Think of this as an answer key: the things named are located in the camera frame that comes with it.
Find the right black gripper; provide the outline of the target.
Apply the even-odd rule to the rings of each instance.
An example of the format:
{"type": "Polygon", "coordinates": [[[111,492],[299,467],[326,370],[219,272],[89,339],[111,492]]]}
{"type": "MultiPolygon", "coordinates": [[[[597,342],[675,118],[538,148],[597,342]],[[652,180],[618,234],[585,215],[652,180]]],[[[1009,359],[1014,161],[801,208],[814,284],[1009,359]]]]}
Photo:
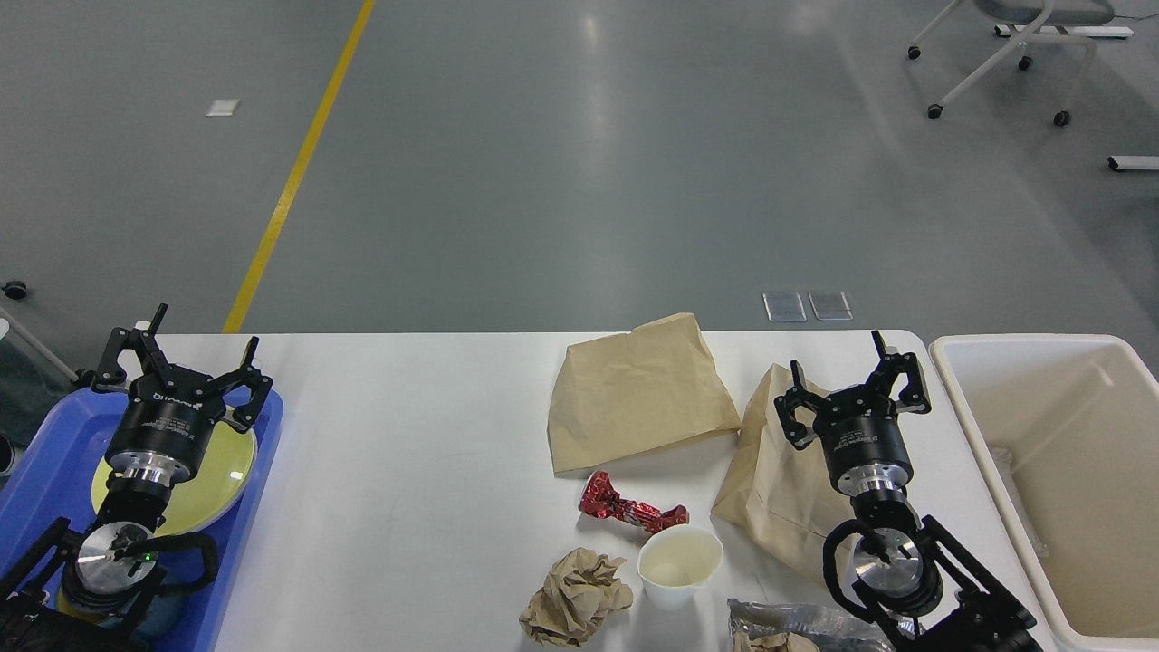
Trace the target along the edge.
{"type": "Polygon", "coordinates": [[[819,438],[828,466],[829,485],[840,495],[857,498],[870,490],[905,493],[914,478],[914,467],[902,435],[902,413],[930,413],[932,404],[924,383],[923,366],[914,352],[885,346],[881,331],[872,331],[879,356],[876,367],[853,393],[855,417],[817,428],[799,422],[799,409],[814,417],[829,412],[829,400],[806,387],[799,360],[790,360],[790,387],[773,400],[780,427],[795,450],[804,450],[819,438]]]}

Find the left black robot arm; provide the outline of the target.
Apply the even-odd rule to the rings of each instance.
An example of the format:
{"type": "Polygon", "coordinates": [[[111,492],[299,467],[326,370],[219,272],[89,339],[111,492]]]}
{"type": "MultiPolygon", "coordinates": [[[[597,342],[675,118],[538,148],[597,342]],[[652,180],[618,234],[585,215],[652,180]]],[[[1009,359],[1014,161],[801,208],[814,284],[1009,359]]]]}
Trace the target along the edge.
{"type": "Polygon", "coordinates": [[[217,428],[253,432],[274,379],[256,366],[257,337],[226,374],[170,362],[158,345],[167,310],[112,329],[83,375],[95,395],[127,398],[102,456],[105,495],[86,528],[54,517],[5,569],[5,651],[148,651],[139,631],[150,615],[216,583],[214,537],[165,533],[166,512],[175,490],[201,476],[217,428]]]}

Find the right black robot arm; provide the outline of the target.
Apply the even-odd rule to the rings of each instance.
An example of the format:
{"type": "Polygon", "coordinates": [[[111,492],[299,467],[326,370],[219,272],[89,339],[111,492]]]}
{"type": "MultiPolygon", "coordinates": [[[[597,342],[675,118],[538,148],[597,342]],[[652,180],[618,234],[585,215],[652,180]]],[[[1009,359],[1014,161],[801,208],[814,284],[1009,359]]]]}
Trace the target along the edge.
{"type": "Polygon", "coordinates": [[[1032,611],[935,517],[916,514],[914,467],[902,413],[930,413],[914,352],[872,340],[877,362],[862,383],[821,395],[790,362],[790,387],[771,402],[790,446],[819,444],[829,485],[853,515],[828,533],[822,577],[845,611],[881,628],[896,651],[1038,651],[1032,611]]]}

